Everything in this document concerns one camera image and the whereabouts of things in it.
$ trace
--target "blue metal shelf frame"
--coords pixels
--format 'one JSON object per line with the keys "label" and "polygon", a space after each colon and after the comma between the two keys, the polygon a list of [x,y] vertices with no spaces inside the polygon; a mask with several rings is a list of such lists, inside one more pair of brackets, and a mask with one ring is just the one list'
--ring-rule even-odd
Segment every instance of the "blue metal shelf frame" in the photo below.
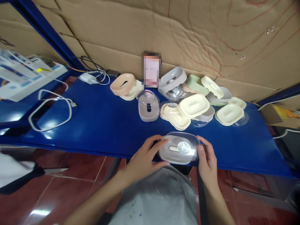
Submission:
{"label": "blue metal shelf frame", "polygon": [[61,37],[56,33],[46,18],[31,0],[0,0],[0,3],[11,3],[12,6],[33,26],[33,28],[56,50],[72,67],[85,70],[80,61]]}
{"label": "blue metal shelf frame", "polygon": [[281,100],[281,99],[284,99],[284,98],[288,98],[288,97],[291,97],[291,96],[295,96],[295,95],[298,95],[300,94],[300,83],[299,84],[296,84],[290,88],[287,88],[277,94],[274,94],[268,98],[265,98],[264,100],[261,100],[260,102],[258,102],[259,105],[264,105],[266,103],[269,103],[269,102],[273,102],[273,101],[277,101],[277,100]]}

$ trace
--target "red tile floor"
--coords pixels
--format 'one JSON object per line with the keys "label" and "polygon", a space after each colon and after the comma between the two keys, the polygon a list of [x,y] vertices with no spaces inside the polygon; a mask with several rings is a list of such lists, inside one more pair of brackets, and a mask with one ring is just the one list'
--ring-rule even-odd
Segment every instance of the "red tile floor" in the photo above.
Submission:
{"label": "red tile floor", "polygon": [[[0,220],[4,225],[63,224],[91,194],[100,188],[105,173],[112,162],[111,157],[66,153],[37,149],[31,159],[43,168],[68,170],[35,178],[11,195],[0,195]],[[125,166],[123,159],[120,168]],[[196,189],[197,171],[190,173]],[[268,190],[263,176],[241,172],[218,170],[218,181],[223,197],[237,225],[292,225],[296,217],[287,211],[272,208],[251,197],[237,193],[232,180],[238,179],[257,188]],[[113,201],[107,212],[113,213],[120,196]]]}

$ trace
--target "person's left hand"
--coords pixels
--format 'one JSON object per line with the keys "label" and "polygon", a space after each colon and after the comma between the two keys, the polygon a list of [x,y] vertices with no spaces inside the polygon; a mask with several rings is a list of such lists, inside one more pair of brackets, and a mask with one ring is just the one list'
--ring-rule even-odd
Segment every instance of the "person's left hand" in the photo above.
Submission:
{"label": "person's left hand", "polygon": [[142,147],[133,155],[130,163],[122,169],[123,176],[129,185],[170,164],[167,161],[152,163],[153,157],[168,142],[168,139],[156,143],[151,149],[150,147],[154,141],[162,138],[161,135],[147,138]]}

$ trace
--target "blue table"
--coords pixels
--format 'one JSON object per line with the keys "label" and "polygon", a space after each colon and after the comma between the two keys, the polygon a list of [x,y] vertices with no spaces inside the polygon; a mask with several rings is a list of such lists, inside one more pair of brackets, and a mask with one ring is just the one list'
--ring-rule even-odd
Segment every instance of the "blue table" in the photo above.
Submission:
{"label": "blue table", "polygon": [[[68,78],[70,74],[70,71],[68,71],[57,79],[63,81]],[[60,82],[52,81],[40,89],[51,91],[55,90],[60,85]],[[19,102],[13,102],[9,100],[0,101],[0,124],[8,124],[9,127],[26,124],[28,116],[42,103],[42,101],[38,100],[38,92],[40,89],[28,95],[26,98],[22,99]],[[46,98],[49,95],[50,93],[43,92],[42,98]],[[0,130],[0,135],[3,135],[7,130],[8,129]]]}
{"label": "blue table", "polygon": [[[155,89],[151,89],[165,101]],[[145,139],[155,134],[166,135],[176,129],[159,118],[143,122],[138,114],[137,100],[125,101],[107,86],[89,86],[77,80],[64,97],[78,107],[66,124],[47,132],[30,130],[20,143],[47,149],[131,158]],[[263,118],[254,104],[245,111],[249,122],[242,127],[223,126],[215,118],[205,127],[190,125],[185,132],[200,135],[213,144],[218,168],[292,176]],[[57,101],[37,122],[40,128],[61,123],[68,117],[64,101]]]}

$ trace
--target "plastic container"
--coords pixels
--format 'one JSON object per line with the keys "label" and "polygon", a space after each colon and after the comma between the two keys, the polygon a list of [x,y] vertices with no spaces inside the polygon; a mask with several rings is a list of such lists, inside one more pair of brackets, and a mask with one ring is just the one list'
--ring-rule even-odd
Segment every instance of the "plastic container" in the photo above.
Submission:
{"label": "plastic container", "polygon": [[208,125],[208,122],[203,122],[203,121],[199,121],[199,120],[194,120],[194,119],[192,119],[192,120],[191,120],[191,124],[192,124],[194,127],[199,128],[199,127],[204,127],[204,126]]}
{"label": "plastic container", "polygon": [[187,75],[182,67],[175,67],[159,80],[158,92],[170,101],[180,101],[188,94],[182,89],[186,79]]}
{"label": "plastic container", "polygon": [[187,75],[182,69],[182,67],[175,67],[174,69],[162,76],[158,83],[158,89],[162,93],[167,93],[173,88],[184,83],[186,79]]}
{"label": "plastic container", "polygon": [[205,96],[208,95],[209,90],[203,86],[202,82],[201,82],[201,78],[191,74],[187,77],[187,80],[185,81],[185,83],[187,84],[187,86],[198,92],[198,93],[202,93]]}
{"label": "plastic container", "polygon": [[160,116],[179,131],[185,130],[191,124],[191,119],[184,117],[179,110],[179,105],[174,102],[162,102],[160,104]]}
{"label": "plastic container", "polygon": [[241,127],[244,126],[249,121],[249,115],[245,112],[242,118],[240,118],[238,121],[236,121],[233,126],[234,127]]}
{"label": "plastic container", "polygon": [[244,110],[236,104],[228,104],[215,114],[217,121],[224,126],[233,125],[244,116]]}
{"label": "plastic container", "polygon": [[137,80],[131,73],[124,73],[118,76],[110,85],[110,89],[114,95],[125,96],[128,95],[131,89],[136,84]]}
{"label": "plastic container", "polygon": [[223,106],[227,105],[228,103],[227,102],[225,102],[225,103],[212,103],[212,102],[210,102],[209,104],[212,105],[212,106],[223,107]]}
{"label": "plastic container", "polygon": [[197,146],[200,145],[198,138],[189,133],[171,132],[164,136],[169,141],[158,151],[162,160],[170,163],[186,165],[198,159]]}
{"label": "plastic container", "polygon": [[138,113],[144,122],[152,122],[159,117],[159,98],[149,90],[142,90],[136,97]]}
{"label": "plastic container", "polygon": [[182,84],[182,90],[184,90],[184,91],[186,91],[186,92],[190,92],[191,94],[194,93],[194,94],[201,94],[201,95],[205,96],[205,95],[202,94],[201,92],[197,92],[197,91],[195,91],[195,90],[190,89],[190,88],[187,86],[186,83],[183,83],[183,84]]}
{"label": "plastic container", "polygon": [[247,104],[246,102],[244,102],[242,99],[238,98],[238,97],[232,97],[228,103],[233,103],[238,105],[239,107],[241,107],[242,109],[245,109]]}
{"label": "plastic container", "polygon": [[212,92],[210,92],[206,96],[207,100],[211,103],[227,103],[232,98],[232,94],[226,87],[220,87],[220,89],[224,93],[224,96],[221,99],[217,98]]}
{"label": "plastic container", "polygon": [[213,118],[214,114],[215,114],[215,109],[212,106],[209,106],[209,109],[206,112],[193,118],[193,120],[208,122]]}
{"label": "plastic container", "polygon": [[209,109],[210,105],[208,100],[200,94],[195,94],[179,103],[179,110],[183,116],[187,118],[194,118]]}
{"label": "plastic container", "polygon": [[142,84],[142,82],[140,82],[139,80],[137,80],[137,82],[135,83],[135,85],[133,86],[133,88],[131,89],[131,91],[129,92],[129,94],[125,95],[125,96],[120,96],[120,97],[123,98],[126,101],[131,101],[131,100],[135,99],[135,97],[142,90],[144,90],[144,85]]}
{"label": "plastic container", "polygon": [[222,89],[208,76],[201,78],[201,82],[204,87],[211,91],[218,99],[223,98],[224,93]]}

